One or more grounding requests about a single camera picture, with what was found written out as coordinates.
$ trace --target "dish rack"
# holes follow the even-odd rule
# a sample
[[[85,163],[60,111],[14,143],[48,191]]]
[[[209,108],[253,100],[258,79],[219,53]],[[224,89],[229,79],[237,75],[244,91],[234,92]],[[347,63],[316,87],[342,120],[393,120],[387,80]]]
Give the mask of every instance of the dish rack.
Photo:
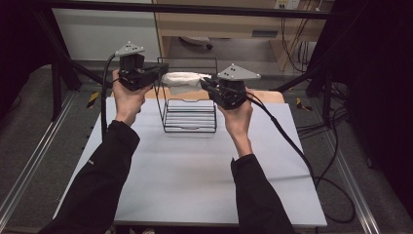
[[[187,66],[188,60],[194,66]],[[169,72],[197,72],[216,76],[216,58],[158,58],[168,63]],[[216,106],[210,99],[167,98],[162,77],[154,90],[165,133],[215,133]]]

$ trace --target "white tabletop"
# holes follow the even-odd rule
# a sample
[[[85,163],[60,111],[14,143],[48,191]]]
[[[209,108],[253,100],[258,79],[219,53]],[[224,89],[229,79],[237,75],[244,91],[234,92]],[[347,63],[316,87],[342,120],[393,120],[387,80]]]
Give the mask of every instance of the white tabletop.
[[[266,106],[301,148],[289,106],[280,103],[266,103]],[[114,117],[115,104],[111,97],[107,100],[107,119]],[[141,142],[132,158],[115,222],[238,223],[235,184],[230,169],[237,151],[219,110],[214,134],[168,134],[164,133],[158,104],[154,99],[147,99],[132,128]],[[326,220],[305,163],[257,106],[254,106],[249,137],[294,227],[325,226]],[[69,185],[100,143],[99,118]]]

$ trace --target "black jacket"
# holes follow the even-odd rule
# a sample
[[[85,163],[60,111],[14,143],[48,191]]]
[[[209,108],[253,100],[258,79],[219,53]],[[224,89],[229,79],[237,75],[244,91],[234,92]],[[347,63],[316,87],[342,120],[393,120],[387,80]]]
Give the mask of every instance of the black jacket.
[[[115,217],[139,136],[113,121],[103,143],[74,178],[54,220],[39,233],[94,234],[107,231]],[[231,162],[236,184],[240,233],[294,233],[281,200],[255,155]]]

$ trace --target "white mount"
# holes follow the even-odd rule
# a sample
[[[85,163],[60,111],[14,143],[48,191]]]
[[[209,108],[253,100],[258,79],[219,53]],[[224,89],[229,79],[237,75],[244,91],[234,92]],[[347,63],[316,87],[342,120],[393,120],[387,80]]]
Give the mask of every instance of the white mount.
[[[234,65],[233,63],[232,65],[228,66],[225,70],[219,72],[217,76],[218,78],[221,78],[224,80],[231,80],[231,81],[251,80],[251,79],[261,78],[260,74],[243,69],[242,67]]]
[[[123,57],[144,52],[143,47],[136,46],[130,41],[115,53],[115,57]]]

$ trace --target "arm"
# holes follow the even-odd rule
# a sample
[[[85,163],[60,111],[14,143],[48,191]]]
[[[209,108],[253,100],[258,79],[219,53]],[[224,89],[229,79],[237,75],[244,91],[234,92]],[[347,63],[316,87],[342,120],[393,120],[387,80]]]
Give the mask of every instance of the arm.
[[[113,72],[114,80],[118,72]],[[102,144],[74,178],[56,218],[39,233],[104,233],[113,222],[139,137],[131,129],[150,87],[131,92],[113,85],[116,118]]]
[[[218,109],[224,114],[226,129],[240,157],[231,163],[240,233],[294,233],[280,197],[253,154],[248,138],[252,116],[250,101],[244,102],[238,109],[225,110],[220,106]]]

